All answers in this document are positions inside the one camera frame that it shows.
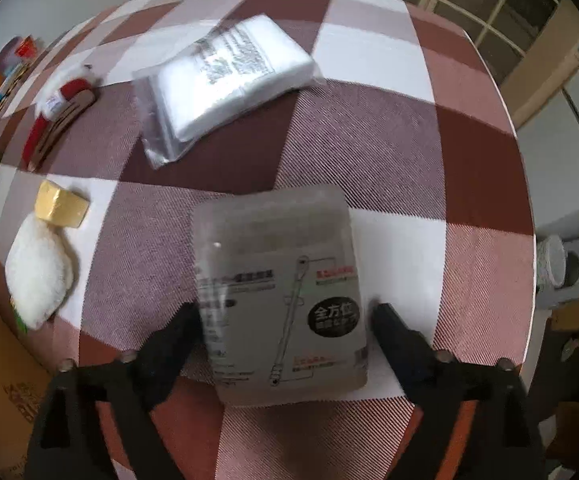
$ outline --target red and white toy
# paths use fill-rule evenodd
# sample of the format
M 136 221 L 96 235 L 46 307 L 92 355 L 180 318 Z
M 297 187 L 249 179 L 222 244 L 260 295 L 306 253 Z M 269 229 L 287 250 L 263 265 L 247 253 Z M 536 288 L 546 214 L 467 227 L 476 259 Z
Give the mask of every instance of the red and white toy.
M 67 127 L 89 107 L 96 96 L 96 78 L 79 67 L 48 81 L 36 104 L 36 120 L 23 148 L 23 163 L 36 171 Z

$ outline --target red plaid pattern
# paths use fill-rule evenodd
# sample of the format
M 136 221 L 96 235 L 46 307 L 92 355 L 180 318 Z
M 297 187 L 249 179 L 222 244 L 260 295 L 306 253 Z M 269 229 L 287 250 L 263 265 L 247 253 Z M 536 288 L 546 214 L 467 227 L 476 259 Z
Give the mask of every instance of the red plaid pattern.
M 152 171 L 132 73 L 210 28 L 267 13 L 319 63 L 327 84 L 291 92 Z M 40 174 L 20 162 L 34 102 L 81 63 L 99 100 Z M 4 261 L 47 176 L 91 198 L 65 230 L 78 276 L 54 321 L 24 342 L 48 367 L 108 362 L 137 348 L 194 296 L 191 214 L 219 194 L 338 184 L 352 210 L 364 303 L 390 301 L 437 348 L 472 362 L 524 358 L 534 235 L 505 105 L 465 33 L 400 0 L 135 0 L 58 38 L 0 119 L 0 309 L 14 326 Z M 190 479 L 380 479 L 412 416 L 375 341 L 367 386 L 341 399 L 224 408 L 193 352 L 153 413 Z M 132 473 L 100 408 L 111 454 Z

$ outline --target yellow sponge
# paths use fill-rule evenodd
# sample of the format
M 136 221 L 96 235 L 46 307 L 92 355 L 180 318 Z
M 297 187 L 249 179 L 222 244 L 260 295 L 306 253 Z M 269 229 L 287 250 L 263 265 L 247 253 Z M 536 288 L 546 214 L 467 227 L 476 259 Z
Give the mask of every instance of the yellow sponge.
M 34 212 L 41 220 L 60 227 L 78 227 L 89 202 L 49 180 L 44 180 L 36 196 Z

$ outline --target white folded cloth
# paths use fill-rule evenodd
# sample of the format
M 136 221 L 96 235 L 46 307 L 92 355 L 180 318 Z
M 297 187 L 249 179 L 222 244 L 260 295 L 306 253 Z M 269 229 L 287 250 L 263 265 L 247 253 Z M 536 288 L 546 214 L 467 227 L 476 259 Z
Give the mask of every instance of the white folded cloth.
M 147 78 L 147 94 L 156 102 L 161 129 L 156 134 L 162 138 L 144 132 L 144 140 L 148 158 L 158 167 L 180 158 L 191 142 L 217 126 L 312 84 L 319 71 L 300 45 L 260 14 L 228 30 L 214 31 L 181 55 L 137 76 Z M 146 92 L 137 94 L 140 101 Z

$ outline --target white square pattern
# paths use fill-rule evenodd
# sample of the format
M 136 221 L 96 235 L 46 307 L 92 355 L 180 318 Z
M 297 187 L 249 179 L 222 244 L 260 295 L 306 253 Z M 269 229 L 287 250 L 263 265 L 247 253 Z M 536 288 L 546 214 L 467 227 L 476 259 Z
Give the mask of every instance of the white square pattern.
M 171 59 L 186 46 L 206 36 L 218 20 L 175 25 L 148 30 L 127 49 L 116 66 L 105 76 L 104 84 L 111 85 L 134 79 L 134 72 L 156 66 Z
M 313 57 L 327 79 L 374 86 L 434 102 L 425 57 L 418 44 L 324 23 Z
M 68 297 L 58 310 L 58 315 L 75 328 L 80 329 L 87 280 L 92 260 L 94 259 L 94 251 L 103 227 L 107 208 L 110 205 L 118 182 L 100 178 L 77 178 L 57 174 L 49 174 L 47 179 L 64 189 L 72 190 L 78 195 L 87 198 L 90 203 L 86 216 L 79 227 L 65 227 L 58 230 L 69 246 L 68 251 L 77 260 L 73 262 L 75 269 L 77 269 L 74 273 L 77 279 L 68 293 Z
M 391 303 L 407 326 L 431 343 L 441 306 L 445 221 L 363 209 L 350 214 L 361 303 Z M 367 333 L 367 384 L 337 400 L 403 395 L 378 342 Z

